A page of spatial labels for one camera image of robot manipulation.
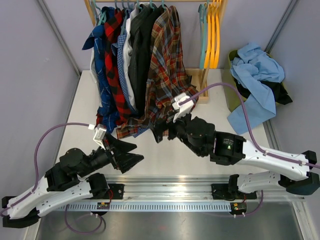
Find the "white wall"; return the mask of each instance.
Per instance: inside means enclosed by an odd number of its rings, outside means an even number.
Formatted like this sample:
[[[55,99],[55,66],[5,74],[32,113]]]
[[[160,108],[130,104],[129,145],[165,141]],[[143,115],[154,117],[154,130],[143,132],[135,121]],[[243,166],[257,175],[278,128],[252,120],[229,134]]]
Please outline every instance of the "white wall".
[[[50,127],[65,123],[78,78],[35,0],[0,2],[0,199],[35,183],[34,150]],[[48,135],[39,174],[52,167],[62,129]],[[19,240],[24,229],[2,228]]]
[[[88,70],[91,52],[81,49],[93,26],[84,1],[45,0],[45,2],[78,66],[82,70]],[[218,67],[224,67],[226,57],[231,50],[239,49],[250,41],[256,42],[264,49],[289,2],[290,0],[228,0],[221,26]],[[175,5],[179,13],[183,62],[187,68],[197,68],[199,65],[199,4],[199,2],[167,3],[168,6]],[[114,7],[114,3],[98,5]]]
[[[312,150],[320,162],[320,1],[300,1],[272,50],[284,68],[293,103],[277,109],[272,126],[284,151]],[[320,236],[320,191],[306,198]]]

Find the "red plaid shirt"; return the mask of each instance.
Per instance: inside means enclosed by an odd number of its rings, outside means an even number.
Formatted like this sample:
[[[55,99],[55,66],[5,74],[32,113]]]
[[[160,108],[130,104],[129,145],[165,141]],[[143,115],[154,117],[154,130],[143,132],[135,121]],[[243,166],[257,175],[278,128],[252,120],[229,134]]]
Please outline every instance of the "red plaid shirt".
[[[128,107],[124,93],[122,92],[120,86],[117,67],[117,56],[113,55],[111,49],[111,44],[117,42],[118,36],[121,33],[123,14],[123,11],[115,10],[114,17],[104,23],[104,30],[106,35],[104,60],[106,67],[106,78],[108,79],[110,89],[115,100],[116,108],[119,111],[121,123],[126,123],[131,114],[131,111]]]
[[[171,100],[185,92],[192,96],[198,91],[188,79],[184,63],[181,29],[175,6],[167,8],[153,25],[151,34],[151,63],[146,82],[144,115],[130,117],[116,130],[118,139],[137,133],[139,127],[148,127],[156,119],[166,117]]]

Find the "wooden clothing rack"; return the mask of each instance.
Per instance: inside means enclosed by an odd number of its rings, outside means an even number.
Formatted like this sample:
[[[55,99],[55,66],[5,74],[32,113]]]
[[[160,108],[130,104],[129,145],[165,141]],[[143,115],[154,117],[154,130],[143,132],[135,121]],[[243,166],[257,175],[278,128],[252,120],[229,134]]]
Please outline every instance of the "wooden clothing rack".
[[[95,0],[96,3],[121,3],[122,0]],[[136,0],[123,0],[125,3],[131,2],[131,3],[136,3]],[[149,3],[149,0],[139,0],[139,3]],[[162,0],[152,0],[152,3],[161,3]],[[165,0],[164,2],[167,3],[206,3],[207,1],[205,0]],[[93,26],[96,25],[96,19],[95,19],[95,14],[94,10],[92,9],[91,6],[94,6],[93,0],[84,0],[86,9],[89,13],[91,22]],[[224,19],[226,7],[228,4],[228,0],[222,0],[221,5],[219,8],[219,25],[221,26],[222,21]],[[207,86],[207,76],[209,72],[209,67],[206,69],[200,69],[200,68],[186,68],[186,73],[190,76],[192,76],[192,81],[191,83],[196,86],[196,89],[198,91],[204,89]],[[209,101],[209,94],[208,91],[205,91],[203,94],[199,96],[198,104],[206,104]]]

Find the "laundry basket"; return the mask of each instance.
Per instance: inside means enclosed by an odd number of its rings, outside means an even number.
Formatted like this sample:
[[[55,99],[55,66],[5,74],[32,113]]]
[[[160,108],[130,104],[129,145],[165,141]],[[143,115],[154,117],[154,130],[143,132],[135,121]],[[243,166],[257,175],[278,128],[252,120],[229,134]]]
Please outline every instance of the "laundry basket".
[[[230,68],[231,68],[231,61],[234,60],[235,57],[239,57],[238,56],[238,50],[233,50],[229,53],[226,63],[225,63],[225,67],[224,67],[224,71],[222,74],[222,82],[223,83],[227,83],[230,84],[232,86],[234,86],[235,88],[237,88],[236,85],[236,79],[232,76],[231,72],[230,72]],[[236,92],[234,90],[232,90],[230,87],[224,87],[224,95],[225,95],[225,100],[226,100],[226,105],[228,107],[228,109],[230,110],[230,112],[233,112],[240,104],[240,99],[238,98]],[[247,99],[242,96],[242,100],[245,102]]]

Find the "table top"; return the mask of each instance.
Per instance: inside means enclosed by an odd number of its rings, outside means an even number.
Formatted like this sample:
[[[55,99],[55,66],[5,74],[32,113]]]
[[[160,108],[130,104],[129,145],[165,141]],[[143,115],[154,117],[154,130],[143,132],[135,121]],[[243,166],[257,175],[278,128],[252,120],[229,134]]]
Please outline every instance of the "table top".
[[[207,84],[219,82],[221,82],[221,71],[219,69],[211,69],[208,73]],[[198,116],[208,123],[215,124],[217,131],[235,134],[235,131],[227,120],[230,111],[227,108],[223,87],[217,86],[211,88],[209,90],[209,97],[210,99],[207,104],[197,104],[191,112],[192,117]],[[92,79],[90,71],[83,71],[68,122],[95,124],[99,101],[97,84]],[[269,147],[266,132],[262,124],[253,129],[253,135],[259,145]],[[243,136],[250,139],[248,133],[243,134]],[[162,142],[156,143],[151,130],[147,130],[136,138],[127,137],[122,140],[136,144],[137,148],[132,153],[144,156],[144,160],[126,172],[125,176],[208,177],[213,175],[255,174],[265,171],[253,166],[237,164],[230,166],[217,165],[214,162],[210,162],[209,156],[196,156],[178,139],[169,141],[164,137]],[[97,149],[98,145],[93,141],[93,131],[83,126],[68,126],[63,135],[57,161],[59,161],[60,156],[64,155],[71,148],[79,148],[86,154],[90,154],[92,150]],[[98,172],[113,176],[122,175],[111,164],[101,168]]]

